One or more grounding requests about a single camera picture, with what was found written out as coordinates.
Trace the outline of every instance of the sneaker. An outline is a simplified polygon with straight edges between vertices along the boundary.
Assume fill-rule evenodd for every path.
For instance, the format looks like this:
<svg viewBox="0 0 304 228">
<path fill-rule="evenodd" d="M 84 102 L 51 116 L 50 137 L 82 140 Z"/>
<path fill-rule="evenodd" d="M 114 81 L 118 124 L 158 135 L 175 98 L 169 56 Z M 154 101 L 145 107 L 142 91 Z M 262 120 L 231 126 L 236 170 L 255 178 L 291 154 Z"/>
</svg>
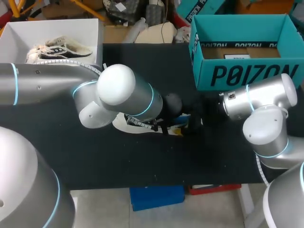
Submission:
<svg viewBox="0 0 304 228">
<path fill-rule="evenodd" d="M 92 51 L 66 36 L 47 41 L 45 45 L 37 45 L 27 54 L 26 63 L 34 64 L 46 60 L 70 59 L 82 63 L 93 64 L 95 58 Z"/>
<path fill-rule="evenodd" d="M 178 118 L 173 119 L 172 123 L 169 124 L 166 129 L 168 134 L 183 136 L 182 130 L 187 127 L 189 118 L 190 115 L 182 114 Z M 125 115 L 124 113 L 119 113 L 112 124 L 116 129 L 126 133 L 164 133 L 161 127 L 162 120 L 156 123 L 141 122 L 134 117 Z"/>
</svg>

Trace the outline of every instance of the tile floor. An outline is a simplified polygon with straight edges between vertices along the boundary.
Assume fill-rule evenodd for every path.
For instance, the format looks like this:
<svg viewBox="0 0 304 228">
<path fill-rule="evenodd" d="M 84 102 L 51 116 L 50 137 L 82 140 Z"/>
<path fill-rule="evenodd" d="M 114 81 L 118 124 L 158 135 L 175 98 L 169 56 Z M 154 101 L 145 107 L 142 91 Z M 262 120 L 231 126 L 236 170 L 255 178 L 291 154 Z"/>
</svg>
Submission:
<svg viewBox="0 0 304 228">
<path fill-rule="evenodd" d="M 264 193 L 250 185 L 253 200 Z M 186 196 L 181 204 L 133 212 L 129 189 L 78 190 L 75 228 L 243 228 L 236 191 Z"/>
</svg>

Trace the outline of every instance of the black table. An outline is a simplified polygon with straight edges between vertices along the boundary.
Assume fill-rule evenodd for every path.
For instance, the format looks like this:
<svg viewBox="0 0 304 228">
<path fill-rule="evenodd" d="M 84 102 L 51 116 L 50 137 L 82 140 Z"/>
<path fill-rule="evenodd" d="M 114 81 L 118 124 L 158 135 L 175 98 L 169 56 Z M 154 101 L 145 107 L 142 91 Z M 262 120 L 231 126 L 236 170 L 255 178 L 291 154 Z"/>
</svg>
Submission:
<svg viewBox="0 0 304 228">
<path fill-rule="evenodd" d="M 104 45 L 104 62 L 129 66 L 162 94 L 197 95 L 187 45 Z M 304 97 L 290 109 L 288 133 L 304 137 Z M 193 137 L 127 134 L 112 125 L 86 129 L 74 101 L 0 107 L 0 126 L 30 140 L 70 190 L 151 185 L 261 182 L 242 122 Z M 266 170 L 272 179 L 282 172 Z"/>
</svg>

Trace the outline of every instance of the cardboard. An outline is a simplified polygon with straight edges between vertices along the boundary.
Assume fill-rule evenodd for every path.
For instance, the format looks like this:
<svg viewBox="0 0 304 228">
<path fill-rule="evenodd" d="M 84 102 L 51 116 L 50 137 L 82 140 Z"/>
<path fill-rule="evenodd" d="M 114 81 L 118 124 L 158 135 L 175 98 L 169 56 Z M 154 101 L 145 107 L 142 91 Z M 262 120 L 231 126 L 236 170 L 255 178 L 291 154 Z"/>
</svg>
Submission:
<svg viewBox="0 0 304 228">
<path fill-rule="evenodd" d="M 288 14 L 294 0 L 237 0 L 237 14 Z"/>
<path fill-rule="evenodd" d="M 203 47 L 202 53 L 205 59 L 225 59 L 225 55 L 249 55 L 250 58 L 280 58 L 276 48 L 247 47 L 247 48 L 225 48 L 225 47 Z"/>
<path fill-rule="evenodd" d="M 29 50 L 46 41 L 68 36 L 89 47 L 102 65 L 103 25 L 98 19 L 10 22 L 0 38 L 0 63 L 25 63 Z"/>
<path fill-rule="evenodd" d="M 189 52 L 198 90 L 232 90 L 281 73 L 298 87 L 304 78 L 304 41 L 288 15 L 196 15 Z"/>
<path fill-rule="evenodd" d="M 188 23 L 194 15 L 215 14 L 225 0 L 183 0 L 177 7 L 177 13 Z"/>
<path fill-rule="evenodd" d="M 132 26 L 105 26 L 104 43 L 120 44 L 130 31 Z"/>
</svg>

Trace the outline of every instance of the white paper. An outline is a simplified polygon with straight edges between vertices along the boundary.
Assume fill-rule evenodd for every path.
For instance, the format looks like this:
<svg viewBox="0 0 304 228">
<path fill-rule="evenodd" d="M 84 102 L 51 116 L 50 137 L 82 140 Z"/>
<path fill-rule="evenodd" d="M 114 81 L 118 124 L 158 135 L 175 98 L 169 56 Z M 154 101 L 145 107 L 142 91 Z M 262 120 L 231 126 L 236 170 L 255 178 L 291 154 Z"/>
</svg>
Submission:
<svg viewBox="0 0 304 228">
<path fill-rule="evenodd" d="M 250 58 L 250 55 L 225 55 L 225 59 L 245 59 Z"/>
<path fill-rule="evenodd" d="M 121 2 L 120 2 L 120 3 L 117 3 L 115 6 L 116 6 L 116 8 L 118 8 L 118 10 L 121 11 L 121 12 L 127 9 Z"/>
</svg>

